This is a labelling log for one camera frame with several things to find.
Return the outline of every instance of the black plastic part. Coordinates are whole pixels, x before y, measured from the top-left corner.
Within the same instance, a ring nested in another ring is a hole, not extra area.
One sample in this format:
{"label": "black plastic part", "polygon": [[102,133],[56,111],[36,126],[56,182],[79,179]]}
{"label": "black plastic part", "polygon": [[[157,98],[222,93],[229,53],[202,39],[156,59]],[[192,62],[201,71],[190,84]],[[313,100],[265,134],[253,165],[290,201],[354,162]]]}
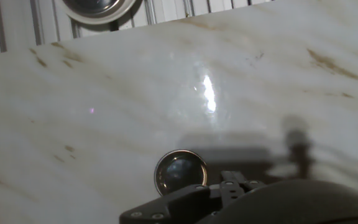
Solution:
{"label": "black plastic part", "polygon": [[[120,224],[196,223],[213,212],[213,206],[209,198],[210,189],[207,186],[201,186],[187,186],[174,193],[126,211],[119,217]],[[141,213],[142,215],[133,217],[131,215],[133,213]],[[155,214],[162,214],[163,218],[156,220],[153,218]]]}
{"label": "black plastic part", "polygon": [[317,180],[291,180],[245,194],[208,224],[320,224],[350,220],[358,222],[357,190]]}
{"label": "black plastic part", "polygon": [[223,182],[221,182],[221,197],[222,206],[226,207],[237,198],[244,195],[244,189],[241,188],[240,183],[245,181],[245,178],[240,172],[222,171]]}
{"label": "black plastic part", "polygon": [[358,224],[358,191],[343,185],[265,185],[233,171],[221,172],[221,180],[220,188],[191,185],[124,212],[120,224]]}

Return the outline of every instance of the screw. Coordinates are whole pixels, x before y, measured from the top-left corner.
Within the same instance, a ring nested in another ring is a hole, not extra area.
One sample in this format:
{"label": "screw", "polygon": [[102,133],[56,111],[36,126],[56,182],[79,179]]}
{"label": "screw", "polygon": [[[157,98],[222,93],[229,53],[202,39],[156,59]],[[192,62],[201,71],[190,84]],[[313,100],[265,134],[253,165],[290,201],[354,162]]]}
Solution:
{"label": "screw", "polygon": [[161,214],[161,213],[157,213],[157,214],[154,214],[154,215],[152,216],[152,218],[154,218],[154,219],[161,219],[161,218],[163,218],[163,217],[164,217],[164,215]]}
{"label": "screw", "polygon": [[132,217],[141,217],[142,216],[142,212],[134,212],[131,214]]}

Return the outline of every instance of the round metal object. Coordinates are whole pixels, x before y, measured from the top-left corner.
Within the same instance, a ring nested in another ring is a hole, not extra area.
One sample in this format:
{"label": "round metal object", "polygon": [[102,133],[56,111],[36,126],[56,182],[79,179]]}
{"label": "round metal object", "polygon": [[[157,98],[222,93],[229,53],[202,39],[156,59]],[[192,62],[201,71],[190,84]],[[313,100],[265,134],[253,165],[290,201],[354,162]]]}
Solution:
{"label": "round metal object", "polygon": [[161,213],[157,213],[157,214],[154,214],[154,215],[152,216],[153,219],[161,219],[161,218],[163,218],[163,217],[164,217],[164,215],[161,214]]}
{"label": "round metal object", "polygon": [[85,17],[104,17],[117,11],[124,0],[63,0],[77,14]]}
{"label": "round metal object", "polygon": [[206,185],[206,164],[189,150],[164,155],[154,172],[154,183],[160,195],[166,195],[192,184]]}
{"label": "round metal object", "polygon": [[131,214],[132,217],[141,217],[142,216],[142,212],[134,212]]}
{"label": "round metal object", "polygon": [[105,24],[125,14],[136,0],[57,0],[73,19],[85,24]]}

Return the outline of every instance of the metal bowl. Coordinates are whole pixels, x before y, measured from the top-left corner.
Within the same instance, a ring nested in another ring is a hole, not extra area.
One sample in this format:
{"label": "metal bowl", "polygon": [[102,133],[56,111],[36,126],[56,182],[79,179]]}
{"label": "metal bowl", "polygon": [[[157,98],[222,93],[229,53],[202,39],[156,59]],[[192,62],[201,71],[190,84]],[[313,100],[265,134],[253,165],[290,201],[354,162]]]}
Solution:
{"label": "metal bowl", "polygon": [[85,24],[105,24],[125,14],[136,0],[57,0],[73,19]]}
{"label": "metal bowl", "polygon": [[154,183],[160,195],[166,195],[192,184],[206,185],[206,164],[189,150],[176,150],[164,155],[154,172]]}

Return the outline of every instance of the white marble countertop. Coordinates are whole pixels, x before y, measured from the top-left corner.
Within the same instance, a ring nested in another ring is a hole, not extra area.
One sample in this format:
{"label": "white marble countertop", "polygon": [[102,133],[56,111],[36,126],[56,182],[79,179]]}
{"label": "white marble countertop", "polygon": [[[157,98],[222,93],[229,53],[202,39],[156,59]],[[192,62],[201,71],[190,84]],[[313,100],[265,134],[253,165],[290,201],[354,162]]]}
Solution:
{"label": "white marble countertop", "polygon": [[[0,223],[118,223],[179,148],[313,141],[358,188],[358,1],[280,0],[0,54]],[[292,168],[276,166],[273,175]]]}

